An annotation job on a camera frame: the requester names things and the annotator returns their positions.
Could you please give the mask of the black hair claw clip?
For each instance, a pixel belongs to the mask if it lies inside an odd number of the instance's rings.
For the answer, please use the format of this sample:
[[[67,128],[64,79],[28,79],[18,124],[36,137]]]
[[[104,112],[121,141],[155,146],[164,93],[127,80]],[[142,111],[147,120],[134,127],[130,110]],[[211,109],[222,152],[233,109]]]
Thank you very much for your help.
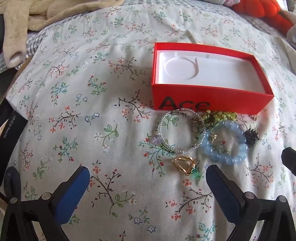
[[[258,132],[254,129],[248,129],[244,132],[246,138],[246,144],[248,147],[253,147],[255,143],[259,140]]]

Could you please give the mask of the black box with lettering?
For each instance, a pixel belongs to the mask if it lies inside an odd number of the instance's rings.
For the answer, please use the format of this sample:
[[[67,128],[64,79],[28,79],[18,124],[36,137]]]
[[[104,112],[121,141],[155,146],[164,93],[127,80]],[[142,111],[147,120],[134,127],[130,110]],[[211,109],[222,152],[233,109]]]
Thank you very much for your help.
[[[21,136],[28,120],[6,98],[1,102],[1,184],[11,154]]]

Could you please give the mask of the red cardboard box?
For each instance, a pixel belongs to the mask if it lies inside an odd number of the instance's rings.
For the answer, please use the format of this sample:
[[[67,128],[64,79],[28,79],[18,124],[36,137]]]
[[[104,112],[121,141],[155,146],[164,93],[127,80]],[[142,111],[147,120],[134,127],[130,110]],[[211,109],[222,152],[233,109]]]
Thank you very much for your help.
[[[274,98],[253,55],[209,45],[155,43],[151,84],[155,110],[253,115]]]

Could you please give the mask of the orange plush toy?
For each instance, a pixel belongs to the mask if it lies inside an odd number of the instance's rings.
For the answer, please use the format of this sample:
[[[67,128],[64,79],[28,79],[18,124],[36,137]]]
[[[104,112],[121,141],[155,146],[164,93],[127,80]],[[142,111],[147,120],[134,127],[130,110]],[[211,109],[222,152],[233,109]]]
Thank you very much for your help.
[[[231,8],[238,14],[262,19],[284,36],[294,26],[292,21],[281,13],[281,7],[277,1],[243,0],[234,4]]]

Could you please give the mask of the grey checked blanket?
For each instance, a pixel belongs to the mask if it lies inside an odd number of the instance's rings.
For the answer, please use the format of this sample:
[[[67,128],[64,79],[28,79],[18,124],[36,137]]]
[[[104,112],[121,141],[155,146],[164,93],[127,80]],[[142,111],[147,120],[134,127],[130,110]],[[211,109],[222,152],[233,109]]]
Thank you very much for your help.
[[[58,22],[55,22],[53,24],[50,24],[49,26],[45,27],[43,30],[40,30],[39,32],[30,32],[28,34],[28,40],[27,40],[27,49],[25,53],[25,59],[29,58],[30,56],[33,56],[34,53],[37,51],[40,43],[42,42],[43,38],[46,37],[47,32],[52,29],[58,29],[60,25],[75,19],[81,17],[83,14],[77,14],[74,16],[67,17],[63,20],[60,20]]]

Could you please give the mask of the beige knitted sweater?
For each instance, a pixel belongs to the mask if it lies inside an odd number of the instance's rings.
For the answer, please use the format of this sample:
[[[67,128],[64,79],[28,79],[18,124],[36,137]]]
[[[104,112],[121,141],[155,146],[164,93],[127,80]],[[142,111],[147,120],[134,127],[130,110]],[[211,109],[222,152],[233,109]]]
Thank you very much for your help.
[[[76,14],[121,6],[124,1],[1,1],[4,18],[3,60],[7,68],[18,66],[26,54],[28,31]]]

